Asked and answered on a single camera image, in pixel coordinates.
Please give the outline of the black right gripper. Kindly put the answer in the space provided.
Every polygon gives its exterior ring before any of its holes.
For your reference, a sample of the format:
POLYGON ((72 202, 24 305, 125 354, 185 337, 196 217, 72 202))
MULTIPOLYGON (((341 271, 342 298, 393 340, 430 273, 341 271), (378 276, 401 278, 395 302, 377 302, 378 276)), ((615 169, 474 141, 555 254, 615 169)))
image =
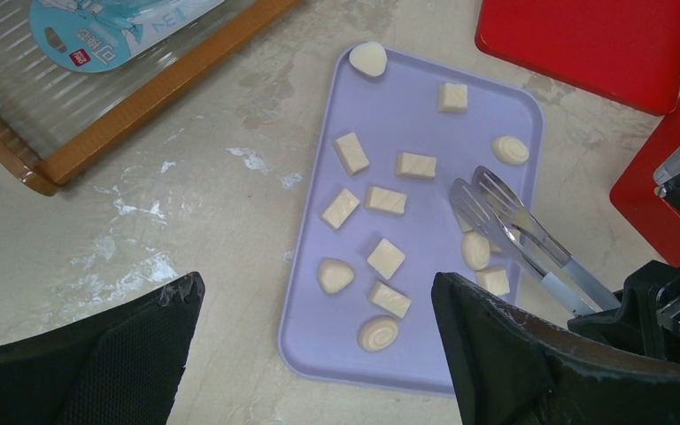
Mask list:
MULTIPOLYGON (((680 212, 680 175, 665 183, 666 200, 680 212)), ((568 321, 568 330, 654 359, 680 363, 680 267, 651 261, 615 292, 621 306, 568 321)))

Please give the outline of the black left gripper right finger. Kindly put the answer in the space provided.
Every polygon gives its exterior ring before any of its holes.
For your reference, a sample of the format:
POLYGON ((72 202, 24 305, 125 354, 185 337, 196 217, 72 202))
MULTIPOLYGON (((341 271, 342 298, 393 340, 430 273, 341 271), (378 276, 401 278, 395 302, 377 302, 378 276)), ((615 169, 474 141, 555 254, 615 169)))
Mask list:
POLYGON ((680 365, 579 336, 456 273, 430 292, 465 424, 680 424, 680 365))

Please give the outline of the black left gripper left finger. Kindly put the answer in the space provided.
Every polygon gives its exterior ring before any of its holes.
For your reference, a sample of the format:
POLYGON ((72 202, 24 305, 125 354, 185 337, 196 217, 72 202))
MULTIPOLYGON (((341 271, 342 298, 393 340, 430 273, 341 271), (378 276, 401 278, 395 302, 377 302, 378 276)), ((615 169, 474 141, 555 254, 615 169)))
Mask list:
POLYGON ((165 424, 205 285, 192 272, 61 328, 0 345, 0 424, 165 424))

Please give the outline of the metal tongs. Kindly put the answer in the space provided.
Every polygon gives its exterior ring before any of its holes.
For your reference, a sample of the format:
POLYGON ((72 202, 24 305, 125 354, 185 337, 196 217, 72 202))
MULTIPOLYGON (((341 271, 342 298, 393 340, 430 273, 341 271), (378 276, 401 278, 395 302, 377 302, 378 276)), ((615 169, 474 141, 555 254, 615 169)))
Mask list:
POLYGON ((539 280, 540 285, 575 317, 621 306, 619 298, 581 265, 537 221, 516 192, 489 168, 478 166, 470 181, 455 179, 449 189, 449 201, 454 211, 462 213, 470 226, 487 239, 488 225, 493 218, 499 217, 517 240, 519 252, 507 256, 539 280), (534 244, 595 305, 588 304, 543 260, 533 255, 526 242, 534 244))

